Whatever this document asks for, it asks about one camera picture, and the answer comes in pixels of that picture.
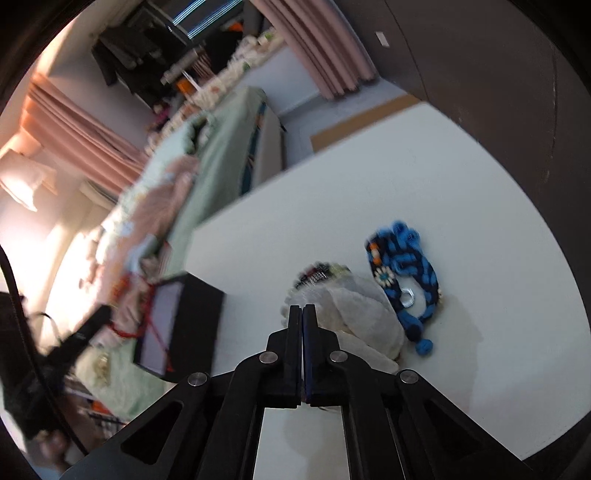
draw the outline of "green bed sheet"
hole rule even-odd
[[[171,251],[166,277],[183,270],[193,230],[240,196],[249,142],[265,99],[261,89],[246,87],[228,94],[213,112],[213,131],[197,151],[201,160],[199,177],[167,238]],[[134,348],[134,340],[110,350],[89,347],[75,367],[76,376],[86,388],[124,420],[142,413],[170,387],[133,364]],[[94,369],[95,361],[105,354],[109,358],[107,385]]]

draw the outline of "blue braided headband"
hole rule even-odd
[[[415,350],[419,355],[427,355],[433,350],[433,343],[421,338],[423,324],[435,313],[441,290],[435,271],[421,250],[418,232],[408,228],[404,222],[394,222],[391,230],[378,230],[367,241],[365,249],[374,279],[388,296],[407,338],[416,343]],[[402,290],[396,274],[414,278],[423,289],[426,307],[418,318],[402,306]]]

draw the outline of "lamp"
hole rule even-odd
[[[14,150],[7,150],[0,158],[0,187],[24,207],[37,211],[33,204],[35,191],[45,185],[56,193],[56,171],[31,160]]]

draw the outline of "tiled floor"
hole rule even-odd
[[[342,100],[314,99],[281,118],[285,127],[285,163],[288,168],[314,154],[310,137],[406,92],[384,79],[361,88]]]

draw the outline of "white table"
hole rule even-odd
[[[550,230],[499,164],[422,104],[355,135],[195,231],[189,272],[226,292],[214,374],[263,351],[296,274],[317,260],[370,275],[365,239],[405,220],[444,307],[416,369],[520,458],[591,410],[591,335]],[[265,414],[257,480],[348,478],[340,416]]]

